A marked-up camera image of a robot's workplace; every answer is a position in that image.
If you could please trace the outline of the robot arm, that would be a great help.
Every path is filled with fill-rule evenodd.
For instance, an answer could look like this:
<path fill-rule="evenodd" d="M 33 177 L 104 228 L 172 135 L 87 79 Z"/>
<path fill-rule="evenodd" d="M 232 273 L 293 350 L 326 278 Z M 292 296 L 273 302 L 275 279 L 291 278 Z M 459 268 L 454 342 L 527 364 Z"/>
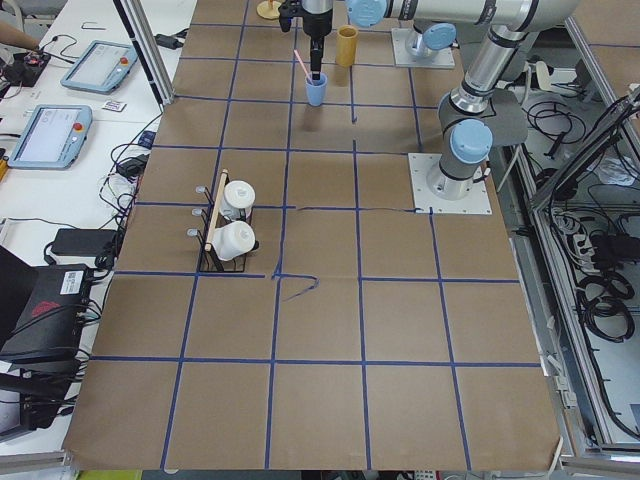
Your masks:
<path fill-rule="evenodd" d="M 438 107 L 443 153 L 426 174 L 429 189 L 446 200 L 464 198 L 474 174 L 494 145 L 482 119 L 495 87 L 527 35 L 568 18 L 576 1 L 348 1 L 350 23 L 371 27 L 385 18 L 412 20 L 415 26 L 468 23 L 488 30 L 461 84 Z"/>

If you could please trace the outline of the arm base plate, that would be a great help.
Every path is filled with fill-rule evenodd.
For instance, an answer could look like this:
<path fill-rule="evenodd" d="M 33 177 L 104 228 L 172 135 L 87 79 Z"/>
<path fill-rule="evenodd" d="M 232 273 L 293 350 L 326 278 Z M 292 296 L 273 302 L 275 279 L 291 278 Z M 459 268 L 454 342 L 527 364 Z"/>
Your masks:
<path fill-rule="evenodd" d="M 471 178 L 453 180 L 441 171 L 440 158 L 440 154 L 408 155 L 414 209 L 424 214 L 491 215 L 481 166 Z"/>
<path fill-rule="evenodd" d="M 453 69 L 455 60 L 451 44 L 443 44 L 426 30 L 393 28 L 391 31 L 394 61 L 397 67 Z"/>

